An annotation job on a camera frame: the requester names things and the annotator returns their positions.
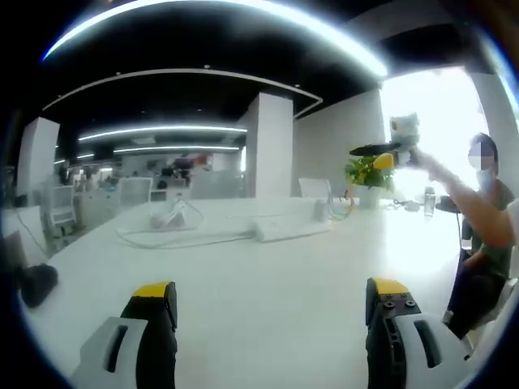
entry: dark hair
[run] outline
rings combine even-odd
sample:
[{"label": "dark hair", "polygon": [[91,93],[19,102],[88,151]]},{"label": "dark hair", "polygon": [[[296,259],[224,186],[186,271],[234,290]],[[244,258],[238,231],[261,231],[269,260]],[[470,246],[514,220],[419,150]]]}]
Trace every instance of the dark hair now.
[{"label": "dark hair", "polygon": [[473,147],[476,144],[481,143],[482,154],[485,155],[485,151],[491,151],[494,155],[495,174],[500,172],[500,157],[497,152],[497,146],[490,136],[480,132],[470,140],[470,146]]}]

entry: green leaves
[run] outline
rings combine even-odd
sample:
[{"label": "green leaves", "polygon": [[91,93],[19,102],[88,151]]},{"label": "green leaves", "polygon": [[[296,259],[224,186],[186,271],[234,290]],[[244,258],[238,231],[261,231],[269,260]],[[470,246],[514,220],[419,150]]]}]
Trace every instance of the green leaves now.
[{"label": "green leaves", "polygon": [[378,170],[373,167],[376,156],[352,158],[344,167],[346,180],[354,185],[373,186],[393,190],[392,169]]}]

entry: white keyboard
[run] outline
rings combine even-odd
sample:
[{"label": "white keyboard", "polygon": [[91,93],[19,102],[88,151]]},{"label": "white keyboard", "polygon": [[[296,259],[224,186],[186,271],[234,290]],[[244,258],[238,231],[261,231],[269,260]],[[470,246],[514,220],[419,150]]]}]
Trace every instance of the white keyboard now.
[{"label": "white keyboard", "polygon": [[255,236],[260,242],[284,241],[296,237],[307,237],[325,233],[332,229],[332,222],[298,220],[289,217],[269,217],[254,220]]}]

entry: plant pot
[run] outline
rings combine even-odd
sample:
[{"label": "plant pot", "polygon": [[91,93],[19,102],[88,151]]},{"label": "plant pot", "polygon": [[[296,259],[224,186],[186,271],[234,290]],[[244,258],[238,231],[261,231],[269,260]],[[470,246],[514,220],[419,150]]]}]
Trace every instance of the plant pot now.
[{"label": "plant pot", "polygon": [[356,186],[356,196],[360,208],[375,209],[379,206],[382,190],[377,186],[368,188],[367,186]]}]

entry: plastic bottle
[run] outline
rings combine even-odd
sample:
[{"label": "plastic bottle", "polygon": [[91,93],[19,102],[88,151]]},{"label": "plastic bottle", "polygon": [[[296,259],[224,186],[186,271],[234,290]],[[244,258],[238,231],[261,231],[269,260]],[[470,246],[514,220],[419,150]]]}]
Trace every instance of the plastic bottle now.
[{"label": "plastic bottle", "polygon": [[423,199],[423,214],[425,216],[432,217],[435,213],[435,189],[432,186],[426,186],[425,188],[425,196]]}]

